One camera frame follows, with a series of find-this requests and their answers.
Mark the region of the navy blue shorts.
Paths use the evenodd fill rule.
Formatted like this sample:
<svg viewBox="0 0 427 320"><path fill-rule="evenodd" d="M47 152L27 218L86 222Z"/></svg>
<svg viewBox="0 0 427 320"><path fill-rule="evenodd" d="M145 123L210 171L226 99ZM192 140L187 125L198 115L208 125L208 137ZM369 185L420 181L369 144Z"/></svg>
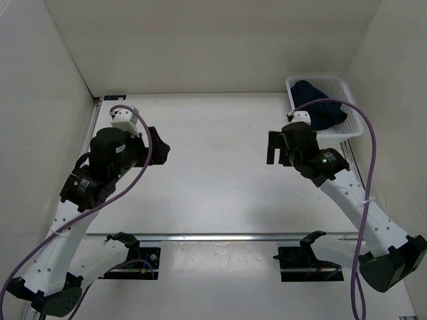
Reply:
<svg viewBox="0 0 427 320"><path fill-rule="evenodd" d="M307 81L298 81L291 88L295 107L299 107L310 101L328 99L328 96L313 87ZM311 119L311 128L314 131L327 130L335 125L343 123L348 115L341 110L341 105L334 102L321 102L310 105L304 109Z"/></svg>

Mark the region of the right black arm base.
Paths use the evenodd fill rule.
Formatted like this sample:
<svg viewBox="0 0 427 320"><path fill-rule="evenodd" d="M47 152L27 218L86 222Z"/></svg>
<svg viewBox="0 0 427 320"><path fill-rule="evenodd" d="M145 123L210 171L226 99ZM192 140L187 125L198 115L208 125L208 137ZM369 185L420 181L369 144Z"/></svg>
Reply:
<svg viewBox="0 0 427 320"><path fill-rule="evenodd" d="M344 281L342 268L329 261L309 261L299 247L279 246L273 256L280 264L282 283L315 283Z"/></svg>

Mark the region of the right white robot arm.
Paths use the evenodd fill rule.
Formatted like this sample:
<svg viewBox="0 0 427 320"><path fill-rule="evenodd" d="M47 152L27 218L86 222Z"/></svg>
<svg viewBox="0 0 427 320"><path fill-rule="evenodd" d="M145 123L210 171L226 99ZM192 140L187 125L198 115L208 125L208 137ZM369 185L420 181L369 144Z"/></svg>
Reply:
<svg viewBox="0 0 427 320"><path fill-rule="evenodd" d="M397 226L372 198L366 198L350 164L333 148L321 149L317 134L304 122L269 131L266 163L293 167L326 194L358 228L363 244L351 245L314 231L300 241L300 260L313 267L320 261L356 268L365 282L385 293L417 270L426 240Z"/></svg>

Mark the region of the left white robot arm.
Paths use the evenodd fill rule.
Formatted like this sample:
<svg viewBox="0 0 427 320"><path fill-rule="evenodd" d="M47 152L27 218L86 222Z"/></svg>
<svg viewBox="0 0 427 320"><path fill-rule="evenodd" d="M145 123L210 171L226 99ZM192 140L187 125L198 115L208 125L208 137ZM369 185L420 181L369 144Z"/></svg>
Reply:
<svg viewBox="0 0 427 320"><path fill-rule="evenodd" d="M170 151L155 127L146 130L148 145L135 129L107 127L90 141L90 150L75 163L61 192L60 201L76 205L70 213L57 212L45 240L26 258L31 266L19 277L19 263L7 278L1 294L28 301L42 317L72 318L91 284L121 266L139 263L139 240L128 233L109 235L102 248L88 259L74 255L99 210L117 200L117 182L134 167L145 171L163 165Z"/></svg>

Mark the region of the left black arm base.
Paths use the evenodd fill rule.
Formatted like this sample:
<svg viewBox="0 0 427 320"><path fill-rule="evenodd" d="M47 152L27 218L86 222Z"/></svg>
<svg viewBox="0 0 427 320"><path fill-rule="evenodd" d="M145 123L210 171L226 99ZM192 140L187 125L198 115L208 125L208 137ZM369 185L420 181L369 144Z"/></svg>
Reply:
<svg viewBox="0 0 427 320"><path fill-rule="evenodd" d="M137 251L130 253L124 266L108 271L99 279L104 280L158 280L161 261L159 243L142 243Z"/></svg>

